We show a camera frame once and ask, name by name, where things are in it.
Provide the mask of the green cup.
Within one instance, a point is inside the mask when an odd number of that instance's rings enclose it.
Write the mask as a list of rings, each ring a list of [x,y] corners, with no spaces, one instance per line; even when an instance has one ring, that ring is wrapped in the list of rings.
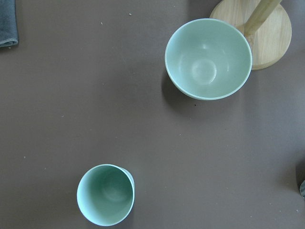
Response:
[[[98,226],[113,226],[131,212],[135,182],[131,173],[119,166],[102,164],[88,170],[77,188],[77,204],[84,217]]]

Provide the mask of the wooden cup stand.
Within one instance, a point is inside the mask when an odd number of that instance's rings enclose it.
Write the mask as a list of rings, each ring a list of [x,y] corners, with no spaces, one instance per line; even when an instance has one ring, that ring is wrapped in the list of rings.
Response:
[[[247,39],[252,70],[267,68],[286,53],[292,37],[289,16],[280,0],[222,0],[210,18],[225,21]]]

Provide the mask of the green bowl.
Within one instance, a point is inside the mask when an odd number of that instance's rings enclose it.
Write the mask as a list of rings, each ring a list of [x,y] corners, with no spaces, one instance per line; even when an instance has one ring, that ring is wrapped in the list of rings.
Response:
[[[218,100],[237,92],[252,69],[244,35],[217,19],[197,19],[178,28],[165,49],[165,68],[174,86],[197,100]]]

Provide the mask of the grey folded cloth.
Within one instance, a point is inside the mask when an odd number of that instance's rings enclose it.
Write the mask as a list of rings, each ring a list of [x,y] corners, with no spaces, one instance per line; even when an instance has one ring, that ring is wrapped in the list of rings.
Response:
[[[11,47],[19,43],[15,0],[0,1],[0,47]]]

